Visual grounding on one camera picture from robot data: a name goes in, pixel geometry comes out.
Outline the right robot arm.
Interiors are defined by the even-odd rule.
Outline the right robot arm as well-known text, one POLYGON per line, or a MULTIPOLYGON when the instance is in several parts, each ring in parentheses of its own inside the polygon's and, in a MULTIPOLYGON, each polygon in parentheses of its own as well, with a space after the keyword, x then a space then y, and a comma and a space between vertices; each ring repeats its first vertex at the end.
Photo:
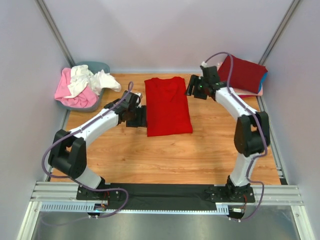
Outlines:
POLYGON ((251 175, 257 158, 270 145, 269 116, 246 104, 225 81, 221 81, 216 66, 200 67, 202 75, 192 75, 185 94, 198 99, 212 98, 235 119, 234 146, 238 152, 235 166, 223 187, 213 187, 216 201, 236 202, 251 194, 251 175))

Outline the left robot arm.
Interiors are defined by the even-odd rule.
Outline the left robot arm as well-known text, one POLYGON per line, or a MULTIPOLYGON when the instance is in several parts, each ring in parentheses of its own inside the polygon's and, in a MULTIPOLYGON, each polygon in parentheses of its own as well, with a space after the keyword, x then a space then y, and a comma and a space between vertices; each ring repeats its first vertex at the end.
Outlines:
POLYGON ((147 107, 142 94, 125 91, 103 107, 93 118, 70 131, 59 130, 50 149, 48 164, 67 178, 87 188, 87 194, 99 201, 105 196, 105 180, 87 164, 87 147, 106 131, 125 123, 127 127, 147 126, 147 107))

